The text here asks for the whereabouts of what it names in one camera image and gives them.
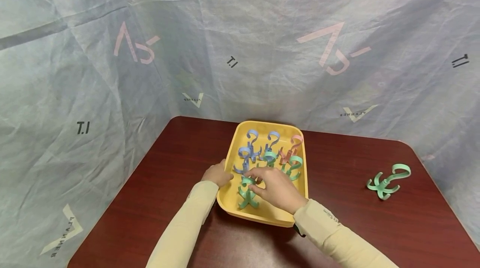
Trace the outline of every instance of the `beige sleeve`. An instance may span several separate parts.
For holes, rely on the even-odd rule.
[[[193,186],[187,200],[168,224],[153,249],[146,268],[185,268],[200,227],[215,202],[218,186],[209,181]]]
[[[383,253],[343,226],[323,205],[310,199],[294,214],[295,224],[323,253],[343,268],[398,268]]]

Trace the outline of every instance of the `tarp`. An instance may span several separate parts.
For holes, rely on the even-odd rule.
[[[179,115],[404,141],[480,243],[479,0],[0,4],[0,267],[65,267]]]

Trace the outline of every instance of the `yellow tray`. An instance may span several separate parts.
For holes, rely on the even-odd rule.
[[[264,152],[265,144],[271,144],[275,139],[272,137],[272,141],[269,141],[267,136],[271,131],[276,131],[280,134],[280,141],[272,147],[272,151],[277,153],[278,150],[283,147],[283,151],[287,151],[291,148],[292,144],[290,138],[293,135],[300,135],[303,137],[300,129],[283,124],[268,123],[268,122],[256,122],[256,121],[245,121],[240,123],[237,126],[237,130],[233,135],[232,142],[230,144],[230,150],[228,151],[227,158],[225,161],[225,171],[231,172],[234,175],[231,182],[221,188],[217,193],[217,201],[221,208],[224,209],[228,214],[235,217],[256,221],[265,224],[271,224],[281,227],[293,227],[295,223],[293,216],[287,213],[284,210],[275,208],[268,202],[264,201],[260,196],[255,196],[254,200],[259,202],[258,208],[253,208],[251,205],[247,205],[246,208],[240,209],[239,203],[243,202],[243,198],[238,193],[238,186],[241,182],[241,175],[236,173],[233,170],[233,164],[236,167],[241,169],[243,159],[239,157],[238,150],[240,147],[246,147],[247,142],[251,141],[252,138],[247,138],[247,132],[250,129],[255,129],[258,132],[258,139],[255,141],[255,151],[257,152],[262,147],[262,154]],[[299,171],[300,177],[297,180],[293,181],[294,186],[299,190],[300,194],[308,198],[308,183],[307,183],[307,160],[305,157],[305,144],[302,144],[297,147],[297,156],[303,159],[303,165],[297,170]],[[265,162],[259,161],[257,157],[256,163],[260,162],[260,167],[265,166]],[[256,163],[253,164],[250,161],[250,169],[256,166]],[[275,161],[275,168],[281,169],[279,160]],[[265,183],[259,185],[260,188],[265,188]]]

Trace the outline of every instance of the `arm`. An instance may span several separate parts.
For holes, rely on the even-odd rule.
[[[292,214],[300,233],[344,268],[398,268],[383,253],[340,224],[335,216],[318,202],[300,195],[290,178],[270,167],[253,168],[244,174],[265,181],[265,189],[249,188],[274,207]]]
[[[390,259],[356,233],[343,226],[323,205],[310,199],[298,209],[294,219],[323,253],[344,268],[398,268]]]
[[[193,186],[187,200],[158,240],[146,268],[187,267],[200,227],[210,213],[218,188],[233,179],[233,175],[224,170],[225,160],[206,170],[202,181]]]

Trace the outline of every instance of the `table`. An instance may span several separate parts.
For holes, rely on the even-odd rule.
[[[71,259],[69,268],[144,268],[203,172],[224,158],[237,123],[175,117]],[[309,196],[401,268],[479,267],[480,253],[414,151],[403,142],[303,131]],[[395,163],[412,175],[387,201],[365,188]],[[191,268],[338,267],[291,228],[225,213],[202,227]]]

